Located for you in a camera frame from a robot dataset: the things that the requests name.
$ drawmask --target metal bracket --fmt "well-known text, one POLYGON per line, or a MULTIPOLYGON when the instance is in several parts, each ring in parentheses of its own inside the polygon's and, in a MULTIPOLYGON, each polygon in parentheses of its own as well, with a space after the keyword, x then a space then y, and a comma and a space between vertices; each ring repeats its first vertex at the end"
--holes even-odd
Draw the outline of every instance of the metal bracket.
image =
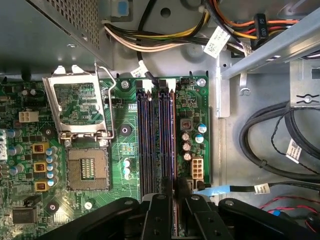
POLYGON ((320 60, 290 62, 290 105, 292 108, 320 107, 320 60))
POLYGON ((66 147, 71 147, 72 140, 76 138, 93 138, 95 141, 99 141, 101 147, 108 146, 108 140, 113 139, 114 132, 114 120, 112 114, 111 103, 111 90, 116 86, 116 81, 111 73, 104 67, 95 66, 95 75, 85 72, 77 65, 72 66, 72 73, 66 73, 63 66, 59 66, 53 73, 52 77, 45 77, 42 79, 50 108, 52 110, 53 120, 59 134, 59 140, 64 141, 66 147), (109 95, 109 108, 111 118, 112 135, 108 132, 106 124, 106 116, 104 112, 104 103, 101 95, 101 88, 98 76, 98 68, 104 69, 111 77, 113 85, 108 89, 109 95), (55 85, 65 84, 93 84, 94 93, 96 96, 96 111, 101 114, 102 121, 98 124, 87 125, 68 125, 62 123, 60 120, 60 114, 63 108, 59 105, 57 95, 55 92, 55 85))

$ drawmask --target red cable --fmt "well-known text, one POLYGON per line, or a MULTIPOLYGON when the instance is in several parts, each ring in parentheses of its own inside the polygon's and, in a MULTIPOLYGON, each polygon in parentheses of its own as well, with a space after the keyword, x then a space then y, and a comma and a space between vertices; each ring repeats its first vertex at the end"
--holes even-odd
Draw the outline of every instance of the red cable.
POLYGON ((320 201, 312 200, 312 199, 305 198, 305 197, 302 197, 302 196, 277 196, 274 199, 272 199, 272 200, 268 201, 267 203, 265 203, 264 205, 262 205, 260 207, 260 209, 263 209, 263 208, 269 206, 270 204, 272 204, 275 201, 278 201, 280 199, 299 199, 299 200, 305 200, 305 201, 308 201, 308 202, 311 202, 311 203, 320 204, 320 201))
MULTIPOLYGON (((269 27, 268 29, 269 29, 269 31, 273 31, 273 30, 281 30, 281 29, 284 29, 284 27, 283 27, 283 26, 271 26, 271 27, 269 27)), ((252 33, 254 33, 255 31, 256 31, 256 29, 253 28, 253 29, 251 29, 251 30, 249 30, 249 31, 245 31, 245 32, 241 32, 241 33, 242 33, 242 34, 252 34, 252 33)))
POLYGON ((314 230, 313 229, 313 227, 312 226, 310 226, 310 224, 308 223, 308 221, 307 220, 305 220, 305 225, 312 231, 312 232, 314 232, 314 233, 316 233, 317 231, 316 230, 314 230))
POLYGON ((275 209, 271 209, 268 211, 268 213, 272 213, 275 210, 295 210, 295 209, 308 209, 314 213, 318 213, 317 210, 315 210, 314 208, 310 207, 310 206, 306 206, 306 205, 297 205, 297 206, 279 206, 276 207, 275 209))

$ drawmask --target mesh panel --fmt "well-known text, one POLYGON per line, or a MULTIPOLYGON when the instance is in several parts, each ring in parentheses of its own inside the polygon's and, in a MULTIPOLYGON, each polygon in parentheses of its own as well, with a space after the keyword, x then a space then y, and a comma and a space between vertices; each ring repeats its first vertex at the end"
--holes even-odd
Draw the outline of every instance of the mesh panel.
POLYGON ((87 37, 99 49, 98 0, 47 0, 77 30, 84 30, 87 37))

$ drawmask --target screw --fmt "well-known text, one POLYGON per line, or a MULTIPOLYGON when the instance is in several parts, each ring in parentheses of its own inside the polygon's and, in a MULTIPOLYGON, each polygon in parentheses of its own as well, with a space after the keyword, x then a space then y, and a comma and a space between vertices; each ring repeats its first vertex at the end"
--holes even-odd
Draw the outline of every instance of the screw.
POLYGON ((74 48, 76 48, 76 47, 78 47, 78 46, 75 45, 75 44, 68 44, 67 47, 74 49, 74 48))
POLYGON ((235 203, 233 201, 230 201, 230 200, 225 201, 225 204, 227 204, 228 206, 235 205, 235 203))
POLYGON ((134 203, 133 201, 129 200, 129 201, 126 201, 124 204, 125 204, 125 205, 131 205, 131 204, 133 204, 133 203, 134 203))
POLYGON ((191 199, 192 199, 192 200, 199 200, 200 197, 199 197, 198 195, 192 195, 191 199))
POLYGON ((196 84, 199 86, 199 87, 204 87, 206 85, 206 80, 204 78, 199 78, 198 81, 196 81, 196 84))
POLYGON ((121 87, 123 89, 128 89, 130 87, 130 83, 127 80, 121 82, 121 87))
POLYGON ((64 141, 64 146, 65 147, 70 147, 71 146, 71 141, 70 140, 65 140, 64 141))

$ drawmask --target capacitor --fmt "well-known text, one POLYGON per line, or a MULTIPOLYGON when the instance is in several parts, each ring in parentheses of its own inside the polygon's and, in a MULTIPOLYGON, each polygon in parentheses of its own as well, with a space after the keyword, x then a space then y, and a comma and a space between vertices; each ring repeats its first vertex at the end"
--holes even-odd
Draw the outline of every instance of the capacitor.
POLYGON ((202 144, 204 142, 204 136, 202 136, 202 134, 198 133, 195 135, 195 138, 194 138, 195 142, 198 143, 198 144, 202 144))
POLYGON ((26 90, 26 89, 23 90, 21 93, 22 93, 23 96, 27 96, 29 94, 28 90, 26 90))
POLYGON ((49 187, 53 187, 58 183, 58 181, 59 181, 59 178, 57 176, 54 176, 53 178, 48 180, 47 184, 49 187))
POLYGON ((48 179, 52 179, 54 176, 56 176, 58 174, 58 170, 57 169, 53 169, 52 171, 48 171, 46 173, 46 177, 48 179))
POLYGON ((21 129, 9 129, 8 131, 6 131, 6 135, 10 139, 18 138, 22 135, 22 130, 21 129))
POLYGON ((31 89, 31 90, 30 90, 30 94, 31 94, 32 96, 35 96, 35 95, 37 94, 37 92, 36 92, 35 89, 31 89))
POLYGON ((17 154, 21 154, 23 152, 23 147, 21 145, 17 145, 17 146, 10 146, 8 149, 8 154, 10 156, 14 156, 17 154))
POLYGON ((130 166, 130 164, 131 164, 130 158, 127 157, 126 159, 123 160, 123 166, 125 168, 128 168, 130 166))
POLYGON ((189 152, 186 152, 184 155, 183 155, 183 159, 186 160, 186 161, 190 161, 192 159, 192 156, 189 152))
POLYGON ((207 126, 204 125, 203 123, 199 124, 198 131, 199 131, 199 133, 204 134, 207 131, 207 126))
POLYGON ((15 176, 17 174, 22 173, 24 170, 25 170, 25 167, 22 164, 18 164, 10 167, 9 174, 12 176, 15 176))
POLYGON ((52 154, 55 154, 57 151, 58 151, 58 148, 55 146, 52 146, 45 150, 45 154, 48 156, 51 156, 52 154))
POLYGON ((89 202, 89 201, 87 201, 87 202, 84 204, 84 208, 87 209, 87 210, 92 209, 92 206, 93 206, 92 203, 89 202))
POLYGON ((190 149, 191 149, 191 145, 190 145, 190 143, 188 143, 188 142, 185 142, 183 145, 182 145, 182 149, 184 150, 184 151, 190 151, 190 149))
POLYGON ((183 141, 189 141, 190 140, 190 135, 187 132, 182 133, 181 138, 183 141))
POLYGON ((124 175, 130 174, 130 172, 131 172, 131 168, 130 168, 130 167, 125 167, 125 168, 123 169, 123 174, 124 174, 124 175))
POLYGON ((58 163, 56 161, 54 161, 53 163, 49 163, 47 166, 46 166, 46 169, 48 171, 52 171, 53 169, 56 169, 58 167, 58 163))
POLYGON ((58 159, 58 156, 56 154, 53 154, 52 156, 47 156, 45 161, 48 163, 48 164, 51 164, 55 161, 57 161, 58 159))

